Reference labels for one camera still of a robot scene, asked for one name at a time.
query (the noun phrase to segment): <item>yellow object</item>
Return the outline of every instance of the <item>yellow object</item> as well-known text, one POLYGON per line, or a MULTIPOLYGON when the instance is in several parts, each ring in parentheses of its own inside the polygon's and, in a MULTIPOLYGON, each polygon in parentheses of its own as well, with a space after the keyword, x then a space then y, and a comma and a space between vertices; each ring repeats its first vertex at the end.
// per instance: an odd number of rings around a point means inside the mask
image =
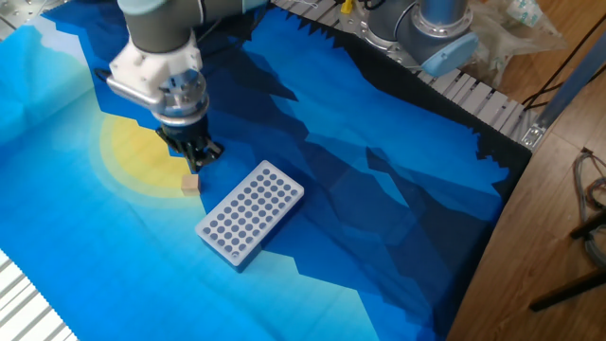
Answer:
POLYGON ((345 3, 341 5, 341 13, 350 14, 353 9, 353 0, 345 0, 345 3))

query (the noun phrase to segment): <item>small wooden cube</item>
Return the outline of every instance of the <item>small wooden cube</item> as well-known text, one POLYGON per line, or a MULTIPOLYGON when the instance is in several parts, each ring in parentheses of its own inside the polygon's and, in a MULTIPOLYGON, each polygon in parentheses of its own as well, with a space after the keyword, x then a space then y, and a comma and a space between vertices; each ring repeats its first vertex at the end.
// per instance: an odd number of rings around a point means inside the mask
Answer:
POLYGON ((200 177, 198 174, 183 175, 181 191, 186 196, 200 195, 200 177))

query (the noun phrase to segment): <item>wooden floor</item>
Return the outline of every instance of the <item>wooden floor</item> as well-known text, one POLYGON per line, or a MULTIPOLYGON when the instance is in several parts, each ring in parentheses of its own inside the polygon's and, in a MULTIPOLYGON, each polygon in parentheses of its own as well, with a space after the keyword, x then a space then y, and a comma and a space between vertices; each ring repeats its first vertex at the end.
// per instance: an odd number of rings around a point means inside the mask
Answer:
MULTIPOLYGON (((572 47, 606 12, 606 1, 539 3, 572 47)), ((518 100, 531 95, 567 53, 514 59, 505 93, 518 100)), ((536 151, 496 226, 449 341, 606 340, 606 286, 540 313, 527 308, 533 298, 595 269, 582 242, 567 237, 579 223, 572 164, 583 147, 606 160, 606 75, 583 89, 536 151)), ((598 173, 590 163, 585 169, 588 184, 598 173)))

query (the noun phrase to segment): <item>metal stand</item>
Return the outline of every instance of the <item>metal stand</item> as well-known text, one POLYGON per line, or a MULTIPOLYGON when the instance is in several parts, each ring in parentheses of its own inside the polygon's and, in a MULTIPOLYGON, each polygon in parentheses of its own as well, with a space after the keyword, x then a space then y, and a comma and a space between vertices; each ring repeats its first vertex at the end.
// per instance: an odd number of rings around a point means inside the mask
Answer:
POLYGON ((606 32, 601 35, 592 49, 585 55, 560 91, 549 101, 534 125, 522 139, 522 145, 534 151, 539 146, 545 132, 560 117, 568 104, 579 94, 596 71, 606 62, 606 32))
MULTIPOLYGON (((606 210, 602 210, 585 224, 575 228, 570 233, 570 237, 573 239, 584 237, 602 224, 606 224, 606 210)), ((560 288, 552 290, 551 292, 536 298, 530 303, 529 308, 533 312, 539 312, 543 309, 551 307, 554 304, 563 302, 568 298, 572 298, 592 290, 602 284, 606 284, 606 269, 597 269, 588 275, 577 278, 570 283, 564 284, 560 288)))

